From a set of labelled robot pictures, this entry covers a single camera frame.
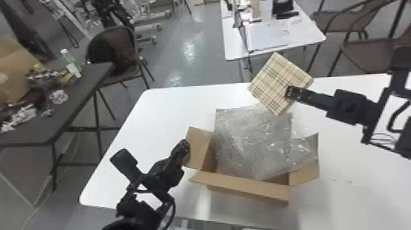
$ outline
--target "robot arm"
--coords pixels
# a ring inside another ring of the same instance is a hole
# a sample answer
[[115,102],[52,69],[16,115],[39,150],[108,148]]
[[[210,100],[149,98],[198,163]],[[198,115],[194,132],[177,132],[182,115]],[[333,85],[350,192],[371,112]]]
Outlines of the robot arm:
[[[147,174],[137,168],[137,160],[126,150],[118,151],[110,158],[111,163],[125,175],[130,184],[127,192],[117,204],[117,217],[123,217],[102,230],[128,230],[128,229],[158,229],[168,210],[172,208],[169,221],[163,229],[167,229],[176,213],[174,198],[168,190],[179,184],[184,175],[181,168],[183,159],[190,152],[189,143],[183,139],[171,151],[168,158],[156,162]],[[152,193],[161,201],[161,206],[153,209],[144,201],[137,200],[138,193]]]
[[[411,46],[398,46],[395,48],[389,71],[389,74],[392,76],[391,82],[388,87],[383,89],[378,102],[368,100],[364,95],[342,89],[337,89],[334,96],[330,96],[294,86],[287,88],[285,97],[322,109],[327,112],[326,116],[328,118],[350,125],[361,124],[364,126],[361,143],[371,144],[396,152],[411,160],[411,116],[408,117],[402,130],[393,128],[397,116],[405,111],[411,104],[411,90],[405,88],[409,72],[411,71],[411,62],[409,61],[410,52]],[[399,139],[393,143],[394,147],[387,146],[386,143],[381,143],[378,139],[372,138],[375,135],[374,130],[385,104],[391,95],[407,99],[405,104],[400,106],[400,108],[391,115],[390,121],[387,124],[387,130],[389,132],[400,135]]]

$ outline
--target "bottle cap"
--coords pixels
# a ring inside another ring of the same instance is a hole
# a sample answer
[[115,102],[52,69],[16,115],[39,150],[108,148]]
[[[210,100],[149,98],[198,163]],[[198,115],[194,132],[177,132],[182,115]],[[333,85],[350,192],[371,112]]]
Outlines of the bottle cap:
[[62,50],[60,50],[60,53],[61,54],[67,54],[67,53],[69,53],[69,51],[67,49],[62,49]]

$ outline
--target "gray table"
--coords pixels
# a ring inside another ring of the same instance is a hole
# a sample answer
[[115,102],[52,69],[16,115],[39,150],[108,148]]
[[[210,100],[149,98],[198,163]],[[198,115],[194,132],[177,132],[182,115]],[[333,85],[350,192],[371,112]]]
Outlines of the gray table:
[[[104,80],[114,70],[112,63],[91,64],[83,67],[81,79],[72,87],[64,91],[68,100],[61,105],[50,103],[50,108],[55,109],[53,117],[43,118],[37,115],[25,124],[19,125],[15,130],[0,135],[0,147],[40,147],[51,146],[53,168],[50,172],[53,178],[53,190],[56,189],[58,166],[90,166],[96,163],[64,163],[62,155],[57,157],[55,142],[63,132],[96,132],[98,152],[103,157],[100,131],[118,130],[118,127],[101,127],[98,117],[96,91]],[[93,97],[95,126],[72,127],[71,124],[85,104]]]

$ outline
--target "mesh chair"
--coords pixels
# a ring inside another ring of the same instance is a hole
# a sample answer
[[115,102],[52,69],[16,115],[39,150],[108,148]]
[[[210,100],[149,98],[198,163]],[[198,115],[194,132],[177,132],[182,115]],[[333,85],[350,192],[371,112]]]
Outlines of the mesh chair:
[[[372,11],[372,13],[369,12],[375,6],[379,6],[380,4],[383,4],[385,1],[387,0],[367,0],[349,6],[341,11],[327,11],[322,10],[322,7],[325,2],[325,0],[322,0],[318,11],[314,12],[311,15],[311,18],[316,22],[318,28],[324,34],[328,32],[348,32],[351,29],[351,32],[358,33],[358,38],[360,40],[363,39],[363,34],[364,38],[368,39],[368,33],[365,30],[365,28],[370,24],[370,22],[378,13],[378,11]],[[353,11],[353,9],[361,6],[362,8],[360,10],[355,12]],[[354,22],[357,23],[355,23],[355,26],[353,28],[350,28],[350,26]],[[320,50],[320,47],[321,44],[318,44],[314,52],[314,55],[311,58],[311,61],[308,65],[307,72],[311,70],[311,67],[314,64],[314,60],[318,54],[318,51]]]
[[[106,42],[105,46],[100,45],[102,40]],[[130,28],[126,26],[114,26],[105,29],[104,31],[100,32],[95,37],[93,37],[93,39],[89,42],[86,51],[86,63],[110,62],[111,60],[109,57],[107,57],[107,55],[104,55],[105,57],[102,57],[98,61],[93,62],[91,55],[96,51],[100,52],[100,54],[106,54],[106,51],[109,54],[115,53],[123,57],[126,57],[130,60],[129,62],[127,62],[128,66],[122,66],[123,68],[127,68],[126,71],[120,74],[114,73],[113,75],[107,77],[107,79],[104,81],[100,89],[103,87],[112,86],[114,84],[121,84],[124,88],[127,88],[124,82],[133,80],[135,78],[142,78],[147,89],[150,89],[150,86],[147,82],[146,76],[144,75],[142,67],[144,67],[146,72],[149,74],[150,78],[153,81],[155,81],[154,77],[151,75],[150,71],[146,66],[144,58],[140,56],[137,52],[136,38],[134,32]],[[98,90],[98,93],[100,94],[103,103],[107,107],[111,117],[114,120],[116,120],[113,111],[108,105],[108,102],[106,101],[106,98],[104,97],[100,89]]]
[[[380,8],[390,4],[397,0],[387,1],[380,6],[375,7],[373,10],[378,11]],[[395,39],[369,39],[360,41],[348,41],[349,32],[344,39],[340,47],[340,51],[337,54],[336,59],[327,76],[331,76],[334,68],[339,60],[341,54],[344,55],[353,62],[359,69],[365,73],[385,73],[391,62],[394,48],[398,45],[410,45],[411,44],[411,24],[409,27]]]

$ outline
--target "plaid box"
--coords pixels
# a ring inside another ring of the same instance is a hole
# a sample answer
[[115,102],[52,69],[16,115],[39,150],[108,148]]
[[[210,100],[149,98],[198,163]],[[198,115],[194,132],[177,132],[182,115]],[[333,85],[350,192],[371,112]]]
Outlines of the plaid box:
[[293,101],[284,98],[288,86],[307,88],[313,78],[278,53],[273,53],[248,90],[274,115],[283,114]]

